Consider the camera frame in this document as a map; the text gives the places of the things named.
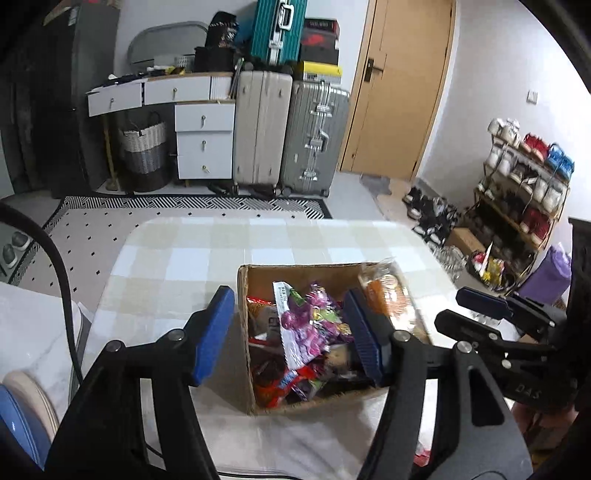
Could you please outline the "beige suitcase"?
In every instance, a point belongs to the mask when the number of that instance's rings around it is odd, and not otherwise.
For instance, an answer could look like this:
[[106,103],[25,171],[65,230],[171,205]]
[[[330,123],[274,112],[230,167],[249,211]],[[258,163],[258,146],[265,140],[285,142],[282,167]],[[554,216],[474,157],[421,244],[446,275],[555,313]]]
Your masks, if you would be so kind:
[[286,138],[293,78],[243,71],[236,93],[232,180],[238,186],[276,190]]

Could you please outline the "white drawer desk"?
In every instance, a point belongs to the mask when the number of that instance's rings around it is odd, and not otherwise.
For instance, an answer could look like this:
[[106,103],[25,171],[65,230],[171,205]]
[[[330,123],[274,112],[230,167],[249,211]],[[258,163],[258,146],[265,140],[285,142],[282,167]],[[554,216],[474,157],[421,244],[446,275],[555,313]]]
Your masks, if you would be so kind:
[[235,100],[229,72],[164,75],[97,87],[87,93],[91,117],[141,107],[171,106],[178,178],[229,180]]

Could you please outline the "white red noodle snack bag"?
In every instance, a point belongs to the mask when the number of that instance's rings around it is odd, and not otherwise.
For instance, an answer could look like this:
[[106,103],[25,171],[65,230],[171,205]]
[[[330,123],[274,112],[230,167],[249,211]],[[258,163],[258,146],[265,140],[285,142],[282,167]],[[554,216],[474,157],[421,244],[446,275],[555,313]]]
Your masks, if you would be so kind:
[[277,314],[276,304],[252,296],[247,296],[246,302],[252,337],[271,344],[279,344],[280,316]]

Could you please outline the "beige plate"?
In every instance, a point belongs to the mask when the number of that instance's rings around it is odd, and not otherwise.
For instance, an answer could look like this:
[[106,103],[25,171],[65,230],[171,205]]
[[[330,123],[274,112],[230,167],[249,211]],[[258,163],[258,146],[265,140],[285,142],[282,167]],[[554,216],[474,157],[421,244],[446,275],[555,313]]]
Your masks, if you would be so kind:
[[33,412],[52,442],[59,427],[59,420],[52,403],[38,383],[24,371],[11,371],[3,379],[3,385],[13,396]]

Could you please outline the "teal suitcase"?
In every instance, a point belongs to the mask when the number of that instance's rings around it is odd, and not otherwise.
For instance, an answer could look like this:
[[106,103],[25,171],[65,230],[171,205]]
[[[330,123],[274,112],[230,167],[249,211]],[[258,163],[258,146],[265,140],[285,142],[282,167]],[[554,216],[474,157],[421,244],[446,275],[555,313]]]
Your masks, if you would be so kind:
[[297,62],[307,0],[259,0],[249,54],[267,65]]

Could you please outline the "purple grape candy bag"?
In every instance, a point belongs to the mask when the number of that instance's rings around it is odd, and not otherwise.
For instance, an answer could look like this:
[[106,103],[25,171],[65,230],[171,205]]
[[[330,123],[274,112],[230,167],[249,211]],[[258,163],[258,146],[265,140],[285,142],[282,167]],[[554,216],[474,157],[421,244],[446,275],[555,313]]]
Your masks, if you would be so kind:
[[301,295],[284,281],[273,282],[274,303],[280,316],[280,340],[287,367],[297,369],[328,353],[332,345],[353,342],[342,308],[325,287],[311,283]]

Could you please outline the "dotted floor rug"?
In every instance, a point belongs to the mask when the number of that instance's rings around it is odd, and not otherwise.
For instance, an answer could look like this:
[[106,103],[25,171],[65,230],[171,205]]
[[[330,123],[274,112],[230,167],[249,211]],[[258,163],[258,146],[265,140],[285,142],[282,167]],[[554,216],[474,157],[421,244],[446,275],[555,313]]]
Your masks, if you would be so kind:
[[125,276],[117,266],[127,237],[146,239],[150,248],[166,248],[170,234],[151,234],[145,223],[212,224],[216,220],[329,219],[321,199],[271,199],[214,195],[67,196],[43,224],[63,259],[72,300],[94,312],[111,274]]

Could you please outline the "grey oval mirror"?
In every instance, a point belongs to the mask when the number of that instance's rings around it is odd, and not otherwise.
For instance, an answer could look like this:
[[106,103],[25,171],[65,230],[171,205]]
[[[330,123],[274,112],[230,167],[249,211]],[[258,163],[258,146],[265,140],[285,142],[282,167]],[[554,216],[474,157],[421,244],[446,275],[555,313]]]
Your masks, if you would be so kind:
[[156,67],[191,69],[195,48],[204,47],[207,30],[207,25],[198,21],[144,29],[131,40],[127,48],[126,66],[134,74]]

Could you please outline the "black bag on desk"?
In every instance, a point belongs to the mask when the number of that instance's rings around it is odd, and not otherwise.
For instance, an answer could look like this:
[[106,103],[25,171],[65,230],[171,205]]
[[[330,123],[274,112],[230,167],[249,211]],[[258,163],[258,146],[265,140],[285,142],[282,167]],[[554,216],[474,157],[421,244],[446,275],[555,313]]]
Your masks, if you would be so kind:
[[235,36],[238,30],[235,14],[216,12],[209,23],[204,46],[194,49],[193,71],[232,71],[235,66]]

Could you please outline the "silver grey suitcase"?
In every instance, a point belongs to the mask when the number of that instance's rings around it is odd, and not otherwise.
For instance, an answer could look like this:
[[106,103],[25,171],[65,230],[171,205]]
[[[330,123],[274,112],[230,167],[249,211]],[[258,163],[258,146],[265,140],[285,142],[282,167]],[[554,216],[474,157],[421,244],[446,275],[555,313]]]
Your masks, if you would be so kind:
[[348,91],[325,82],[294,81],[280,168],[283,196],[329,196],[348,115]]

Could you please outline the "orange egg cake packet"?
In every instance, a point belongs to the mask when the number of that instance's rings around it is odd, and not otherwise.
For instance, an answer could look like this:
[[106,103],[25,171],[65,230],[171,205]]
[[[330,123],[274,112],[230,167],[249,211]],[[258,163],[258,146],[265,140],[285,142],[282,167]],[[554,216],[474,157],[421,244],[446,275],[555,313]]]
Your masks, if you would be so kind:
[[363,263],[359,281],[370,307],[385,315],[396,330],[413,333],[418,314],[400,268],[393,258]]

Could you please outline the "brown SF cardboard box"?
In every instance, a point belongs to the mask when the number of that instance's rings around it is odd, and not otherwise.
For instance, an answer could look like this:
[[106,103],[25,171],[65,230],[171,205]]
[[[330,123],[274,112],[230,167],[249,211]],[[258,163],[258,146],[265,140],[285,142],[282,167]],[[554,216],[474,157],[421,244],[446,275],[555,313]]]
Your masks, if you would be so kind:
[[247,413],[287,414],[377,395],[377,376],[363,368],[359,355],[362,331],[346,317],[345,297],[353,289],[395,329],[430,343],[408,281],[392,258],[239,267]]

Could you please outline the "yellow black box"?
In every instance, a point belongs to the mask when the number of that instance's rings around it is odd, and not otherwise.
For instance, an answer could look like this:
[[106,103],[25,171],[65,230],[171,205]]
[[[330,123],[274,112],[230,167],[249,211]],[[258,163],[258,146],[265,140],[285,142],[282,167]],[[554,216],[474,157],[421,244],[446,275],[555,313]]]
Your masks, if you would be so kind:
[[301,61],[294,69],[294,79],[339,85],[342,82],[342,68],[328,63]]

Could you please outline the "red chocolate pie packet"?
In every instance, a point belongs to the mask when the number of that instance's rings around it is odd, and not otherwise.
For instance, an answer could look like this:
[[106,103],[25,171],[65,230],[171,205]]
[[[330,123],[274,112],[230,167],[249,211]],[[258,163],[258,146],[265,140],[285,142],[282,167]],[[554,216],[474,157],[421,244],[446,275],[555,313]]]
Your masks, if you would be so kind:
[[259,408],[276,409],[314,400],[332,379],[324,358],[297,369],[288,368],[279,343],[250,339],[249,354],[252,390]]

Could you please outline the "wooden door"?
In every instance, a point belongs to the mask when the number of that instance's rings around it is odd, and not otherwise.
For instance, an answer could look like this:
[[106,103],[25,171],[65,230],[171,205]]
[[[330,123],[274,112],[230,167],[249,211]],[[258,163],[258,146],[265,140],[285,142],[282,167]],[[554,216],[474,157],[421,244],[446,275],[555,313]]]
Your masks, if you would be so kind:
[[410,181],[450,64],[455,1],[370,1],[339,168]]

